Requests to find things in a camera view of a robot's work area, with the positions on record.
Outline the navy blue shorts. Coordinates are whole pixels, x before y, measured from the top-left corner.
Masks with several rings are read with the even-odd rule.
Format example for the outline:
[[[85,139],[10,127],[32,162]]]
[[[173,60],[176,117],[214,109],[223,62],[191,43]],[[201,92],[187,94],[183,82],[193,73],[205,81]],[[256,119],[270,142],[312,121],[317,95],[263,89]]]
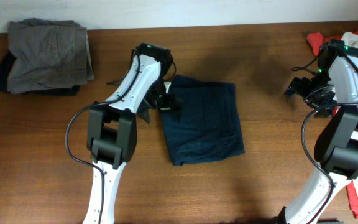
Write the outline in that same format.
[[[235,84],[178,75],[169,92],[181,101],[178,114],[160,113],[173,166],[221,161],[245,153]]]

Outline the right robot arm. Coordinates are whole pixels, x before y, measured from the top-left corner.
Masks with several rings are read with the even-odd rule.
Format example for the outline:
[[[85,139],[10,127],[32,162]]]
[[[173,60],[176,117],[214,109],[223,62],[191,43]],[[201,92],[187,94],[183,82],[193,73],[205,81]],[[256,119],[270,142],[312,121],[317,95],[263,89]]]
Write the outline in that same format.
[[[336,194],[358,178],[358,48],[331,39],[313,62],[318,71],[312,78],[295,77],[285,96],[301,96],[312,108],[301,144],[314,170],[276,223],[317,223]]]

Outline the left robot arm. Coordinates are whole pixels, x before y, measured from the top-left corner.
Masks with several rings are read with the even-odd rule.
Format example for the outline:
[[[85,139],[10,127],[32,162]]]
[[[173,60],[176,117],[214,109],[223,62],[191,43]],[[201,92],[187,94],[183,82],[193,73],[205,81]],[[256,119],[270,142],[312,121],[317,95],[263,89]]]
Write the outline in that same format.
[[[117,90],[105,103],[89,109],[86,146],[91,153],[93,183],[84,223],[114,223],[121,175],[137,145],[137,118],[150,121],[149,110],[180,111],[164,76],[174,65],[170,49],[141,43]]]

